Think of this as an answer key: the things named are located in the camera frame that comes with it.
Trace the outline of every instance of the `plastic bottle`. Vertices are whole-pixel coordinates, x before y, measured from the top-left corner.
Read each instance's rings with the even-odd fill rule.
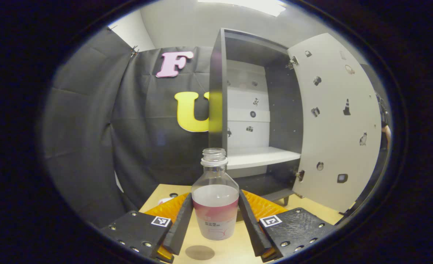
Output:
[[[192,185],[192,200],[201,234],[211,240],[234,233],[239,186],[226,174],[228,159],[222,148],[203,150],[203,175]]]

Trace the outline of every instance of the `pink letter f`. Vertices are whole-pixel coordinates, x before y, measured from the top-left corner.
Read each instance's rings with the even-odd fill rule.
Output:
[[[193,52],[166,52],[163,53],[162,56],[164,57],[164,61],[162,62],[161,71],[156,73],[156,77],[174,77],[179,74],[179,72],[175,70],[176,65],[179,67],[179,69],[183,69],[187,62],[186,58],[193,58]]]

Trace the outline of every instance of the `cabinet door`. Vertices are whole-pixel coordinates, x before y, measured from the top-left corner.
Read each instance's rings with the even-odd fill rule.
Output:
[[[344,212],[366,186],[378,157],[381,118],[373,86],[328,33],[294,45],[288,54],[298,61],[293,66],[304,128],[299,171],[305,174],[293,191]]]

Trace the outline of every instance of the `yellow letter u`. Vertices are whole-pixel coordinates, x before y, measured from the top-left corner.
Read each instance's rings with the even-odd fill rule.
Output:
[[[210,100],[210,93],[205,92],[203,95]],[[177,122],[184,130],[189,132],[207,132],[208,118],[200,121],[194,117],[195,99],[198,98],[196,92],[178,92],[174,95],[177,100]]]

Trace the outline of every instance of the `pink label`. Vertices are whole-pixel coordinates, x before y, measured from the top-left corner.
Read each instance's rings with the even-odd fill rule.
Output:
[[[197,217],[205,221],[224,222],[233,219],[238,212],[238,199],[236,201],[218,207],[204,206],[193,200],[193,207]]]
[[[161,71],[156,73],[156,77],[162,78],[162,77],[174,77],[179,74],[178,71],[176,71],[176,65],[179,67],[179,69],[183,69],[184,66],[187,63],[187,59],[193,58],[193,52],[191,51],[183,51],[183,52],[165,52],[162,54],[164,57],[164,61],[161,65]]]

